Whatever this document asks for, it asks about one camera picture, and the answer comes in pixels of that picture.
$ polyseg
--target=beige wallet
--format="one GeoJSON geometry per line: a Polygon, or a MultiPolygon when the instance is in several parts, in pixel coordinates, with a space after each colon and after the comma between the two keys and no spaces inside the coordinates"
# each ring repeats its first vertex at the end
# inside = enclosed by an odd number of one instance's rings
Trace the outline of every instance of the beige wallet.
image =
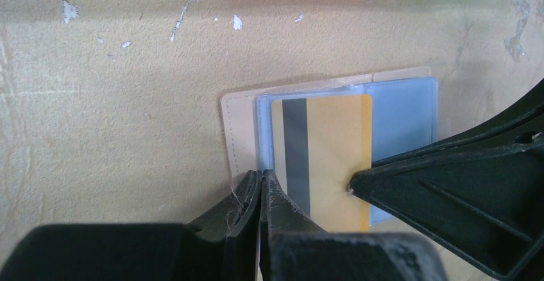
{"type": "Polygon", "coordinates": [[[415,67],[397,71],[376,72],[322,81],[282,85],[267,89],[230,93],[221,98],[221,114],[225,127],[226,149],[232,177],[258,168],[255,97],[280,92],[301,92],[331,89],[368,82],[399,80],[430,76],[430,67],[415,67]]]}

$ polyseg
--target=beige table surface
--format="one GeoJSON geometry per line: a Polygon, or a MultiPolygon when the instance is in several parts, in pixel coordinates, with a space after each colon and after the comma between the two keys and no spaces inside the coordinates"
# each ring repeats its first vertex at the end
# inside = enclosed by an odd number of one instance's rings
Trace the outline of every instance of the beige table surface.
{"type": "MultiPolygon", "coordinates": [[[[40,224],[206,211],[230,190],[226,92],[429,65],[443,138],[544,72],[544,0],[200,0],[174,42],[188,0],[68,0],[69,24],[62,1],[0,0],[0,263],[40,224]]],[[[483,278],[446,257],[452,280],[483,278]]]]}

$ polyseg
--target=black stripe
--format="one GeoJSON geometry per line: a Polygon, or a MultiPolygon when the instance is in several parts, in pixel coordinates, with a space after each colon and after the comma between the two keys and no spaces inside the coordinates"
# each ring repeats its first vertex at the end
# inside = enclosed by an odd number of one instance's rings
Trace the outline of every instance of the black stripe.
{"type": "Polygon", "coordinates": [[[310,169],[306,99],[285,99],[285,171],[289,197],[310,215],[310,169]]]}

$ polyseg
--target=black plastic part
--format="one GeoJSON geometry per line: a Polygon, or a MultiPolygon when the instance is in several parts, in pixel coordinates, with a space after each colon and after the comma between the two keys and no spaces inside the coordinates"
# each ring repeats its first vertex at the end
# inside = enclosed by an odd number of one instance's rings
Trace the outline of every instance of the black plastic part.
{"type": "Polygon", "coordinates": [[[446,280],[434,248],[410,234],[330,234],[282,191],[273,171],[262,182],[263,280],[446,280]]]}
{"type": "Polygon", "coordinates": [[[189,225],[51,225],[27,235],[0,280],[254,280],[260,173],[189,225]]]}
{"type": "Polygon", "coordinates": [[[354,175],[359,198],[499,280],[544,279],[544,81],[489,121],[354,175]]]}

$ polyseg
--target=card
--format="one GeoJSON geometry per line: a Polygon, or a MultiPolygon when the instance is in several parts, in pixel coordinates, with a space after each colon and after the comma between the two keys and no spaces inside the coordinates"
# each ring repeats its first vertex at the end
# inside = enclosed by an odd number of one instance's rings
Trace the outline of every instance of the card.
{"type": "Polygon", "coordinates": [[[276,100],[271,112],[275,171],[284,191],[329,232],[367,232],[370,205],[347,185],[371,167],[371,96],[276,100]]]}

